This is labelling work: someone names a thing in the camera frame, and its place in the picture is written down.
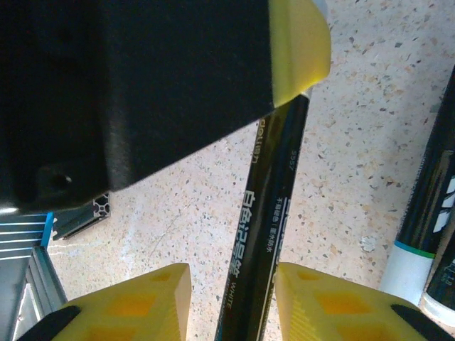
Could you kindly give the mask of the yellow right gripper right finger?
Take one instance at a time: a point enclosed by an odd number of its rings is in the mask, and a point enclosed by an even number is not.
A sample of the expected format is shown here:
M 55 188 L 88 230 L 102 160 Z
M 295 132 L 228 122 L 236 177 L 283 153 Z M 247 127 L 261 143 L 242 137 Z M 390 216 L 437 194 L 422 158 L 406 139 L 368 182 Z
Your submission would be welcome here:
M 278 265 L 275 293 L 283 340 L 453 340 L 404 299 L 298 264 Z

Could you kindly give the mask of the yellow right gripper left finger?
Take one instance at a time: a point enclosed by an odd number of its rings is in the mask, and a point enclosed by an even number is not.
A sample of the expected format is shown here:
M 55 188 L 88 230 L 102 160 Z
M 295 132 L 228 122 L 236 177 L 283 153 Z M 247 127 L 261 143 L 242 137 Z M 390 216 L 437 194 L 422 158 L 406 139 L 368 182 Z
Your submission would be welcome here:
M 185 340 L 191 272 L 175 263 L 73 299 L 21 340 Z

